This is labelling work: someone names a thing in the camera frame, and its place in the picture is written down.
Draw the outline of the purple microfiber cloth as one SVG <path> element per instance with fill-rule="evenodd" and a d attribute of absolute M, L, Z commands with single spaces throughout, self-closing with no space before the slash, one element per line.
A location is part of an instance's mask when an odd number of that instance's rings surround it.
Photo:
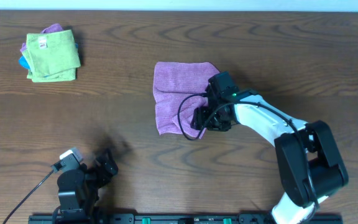
<path fill-rule="evenodd" d="M 157 62 L 152 87 L 155 98 L 155 122 L 159 134 L 182 134 L 197 137 L 199 131 L 191 128 L 195 108 L 207 105 L 199 96 L 208 86 L 208 80 L 219 70 L 209 62 Z"/>

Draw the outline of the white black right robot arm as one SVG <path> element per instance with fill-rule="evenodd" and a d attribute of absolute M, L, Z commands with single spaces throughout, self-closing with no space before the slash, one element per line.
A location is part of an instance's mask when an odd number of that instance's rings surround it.
<path fill-rule="evenodd" d="M 194 110 L 191 127 L 228 131 L 233 124 L 253 129 L 274 148 L 284 194 L 271 211 L 275 223 L 308 223 L 320 203 L 349 182 L 330 127 L 295 119 L 254 91 L 204 93 L 206 106 Z"/>

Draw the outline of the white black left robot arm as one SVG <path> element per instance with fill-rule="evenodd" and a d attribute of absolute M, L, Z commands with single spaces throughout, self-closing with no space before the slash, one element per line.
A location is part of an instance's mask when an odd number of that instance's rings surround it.
<path fill-rule="evenodd" d="M 95 206 L 99 200 L 98 191 L 108 185 L 119 170 L 111 151 L 100 152 L 93 166 L 87 167 L 83 156 L 74 147 L 61 154 L 52 169 L 62 172 L 57 179 L 60 217 L 54 212 L 52 222 L 102 223 L 103 215 Z"/>

